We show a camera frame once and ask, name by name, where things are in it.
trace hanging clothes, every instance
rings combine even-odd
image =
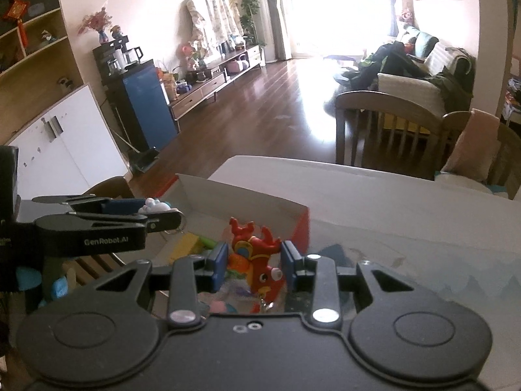
[[[207,60],[220,57],[217,46],[231,35],[244,34],[236,0],[189,0],[187,7],[194,24],[192,40],[201,42]]]

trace pink blanket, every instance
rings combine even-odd
[[[485,182],[501,145],[498,128],[496,116],[472,109],[467,126],[441,171]]]

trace white cushion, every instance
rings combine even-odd
[[[440,175],[435,177],[434,182],[462,186],[463,188],[481,191],[486,194],[492,194],[492,191],[489,190],[482,183],[479,183],[473,179],[468,179],[465,176],[453,175],[451,173],[441,173]]]
[[[378,90],[381,93],[412,101],[439,119],[447,114],[441,91],[436,85],[432,85],[426,80],[379,73]]]
[[[437,75],[447,67],[454,74],[458,59],[468,60],[466,54],[442,41],[436,43],[433,50],[425,59],[424,65],[431,75]]]

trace white table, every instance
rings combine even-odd
[[[494,336],[481,380],[521,388],[521,203],[422,179],[236,156],[211,180],[305,204],[311,247],[339,243],[481,314]]]

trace potted plant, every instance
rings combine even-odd
[[[250,40],[251,44],[260,44],[257,39],[257,30],[253,16],[259,13],[259,0],[242,0],[241,7],[243,15],[241,16],[241,25],[244,30],[244,36]]]

